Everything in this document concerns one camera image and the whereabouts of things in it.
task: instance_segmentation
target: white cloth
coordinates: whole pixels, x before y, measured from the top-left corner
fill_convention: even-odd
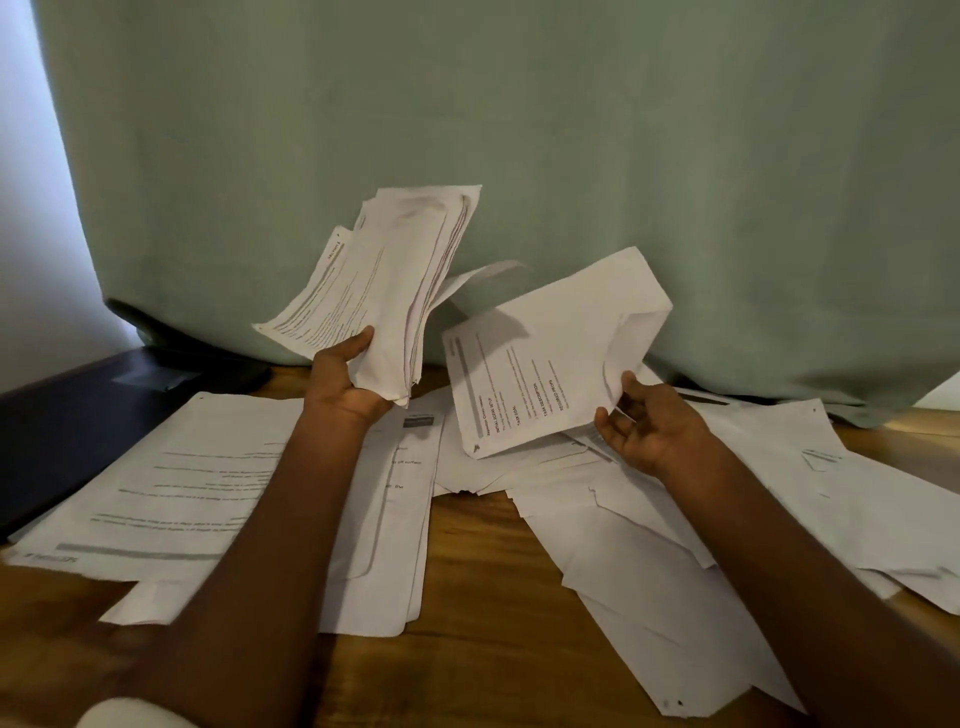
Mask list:
[[[197,728],[186,718],[135,697],[114,697],[97,703],[77,728]]]

